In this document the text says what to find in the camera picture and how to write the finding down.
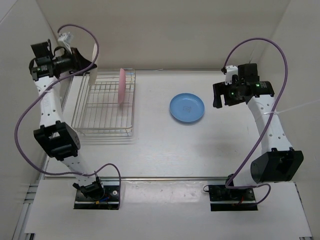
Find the blue plate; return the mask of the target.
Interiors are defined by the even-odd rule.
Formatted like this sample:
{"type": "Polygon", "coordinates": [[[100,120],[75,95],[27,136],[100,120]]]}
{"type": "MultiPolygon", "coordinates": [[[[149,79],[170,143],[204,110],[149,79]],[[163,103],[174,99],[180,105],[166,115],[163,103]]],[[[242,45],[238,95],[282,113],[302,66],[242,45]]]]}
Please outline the blue plate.
{"type": "Polygon", "coordinates": [[[171,99],[169,112],[176,121],[189,125],[198,122],[204,116],[205,105],[195,94],[180,93],[171,99]]]}

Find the pink plate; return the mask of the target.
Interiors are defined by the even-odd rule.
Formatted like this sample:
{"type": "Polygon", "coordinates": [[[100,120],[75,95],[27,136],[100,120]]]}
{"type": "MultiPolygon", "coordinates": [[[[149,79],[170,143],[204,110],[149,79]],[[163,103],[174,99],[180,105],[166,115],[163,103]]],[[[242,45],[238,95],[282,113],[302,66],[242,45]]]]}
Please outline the pink plate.
{"type": "Polygon", "coordinates": [[[126,71],[121,68],[119,71],[119,80],[118,80],[118,104],[123,104],[125,100],[126,93],[126,71]]]}

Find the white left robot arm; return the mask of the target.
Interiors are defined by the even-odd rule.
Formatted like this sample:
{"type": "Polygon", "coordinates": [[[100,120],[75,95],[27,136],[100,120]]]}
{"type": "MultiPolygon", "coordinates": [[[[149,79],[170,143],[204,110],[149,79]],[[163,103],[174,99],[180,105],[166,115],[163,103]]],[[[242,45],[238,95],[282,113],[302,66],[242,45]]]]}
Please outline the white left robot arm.
{"type": "Polygon", "coordinates": [[[37,87],[40,100],[39,129],[33,135],[45,153],[64,164],[77,182],[73,187],[85,197],[97,201],[103,198],[105,188],[96,175],[89,175],[89,169],[79,154],[81,148],[77,133],[63,117],[60,103],[62,73],[81,70],[90,71],[97,65],[85,59],[77,48],[65,49],[63,55],[55,56],[51,42],[41,42],[31,46],[35,58],[29,64],[30,74],[37,87]]]}

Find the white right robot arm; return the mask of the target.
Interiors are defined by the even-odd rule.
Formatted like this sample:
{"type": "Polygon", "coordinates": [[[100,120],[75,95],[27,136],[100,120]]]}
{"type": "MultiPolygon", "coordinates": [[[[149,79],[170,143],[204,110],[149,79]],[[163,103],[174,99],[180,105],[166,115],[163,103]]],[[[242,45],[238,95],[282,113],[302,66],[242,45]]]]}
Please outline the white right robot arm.
{"type": "Polygon", "coordinates": [[[221,70],[223,82],[213,85],[213,107],[245,103],[253,115],[261,147],[261,155],[249,162],[245,158],[238,170],[226,182],[224,193],[230,200],[238,199],[245,188],[267,183],[289,182],[301,166],[304,155],[288,140],[280,118],[276,115],[276,98],[272,84],[261,81],[258,66],[246,63],[229,65],[221,70]]]}

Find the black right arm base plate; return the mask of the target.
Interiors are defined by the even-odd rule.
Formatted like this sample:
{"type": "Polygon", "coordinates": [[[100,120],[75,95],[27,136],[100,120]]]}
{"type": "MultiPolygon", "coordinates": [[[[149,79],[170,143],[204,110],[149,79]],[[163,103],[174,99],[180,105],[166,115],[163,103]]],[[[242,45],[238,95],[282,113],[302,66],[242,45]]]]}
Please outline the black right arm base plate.
{"type": "Polygon", "coordinates": [[[257,203],[252,188],[229,189],[224,184],[207,184],[202,188],[209,194],[211,212],[257,211],[257,203]]]}

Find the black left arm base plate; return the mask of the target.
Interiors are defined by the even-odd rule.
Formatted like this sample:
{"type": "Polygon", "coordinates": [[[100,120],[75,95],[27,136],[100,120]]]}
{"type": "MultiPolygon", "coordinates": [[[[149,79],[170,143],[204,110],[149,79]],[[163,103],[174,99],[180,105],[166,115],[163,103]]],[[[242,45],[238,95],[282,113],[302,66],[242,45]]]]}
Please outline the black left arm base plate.
{"type": "Polygon", "coordinates": [[[97,193],[84,195],[76,190],[73,208],[75,210],[119,210],[120,183],[119,181],[103,181],[103,190],[97,193]]]}

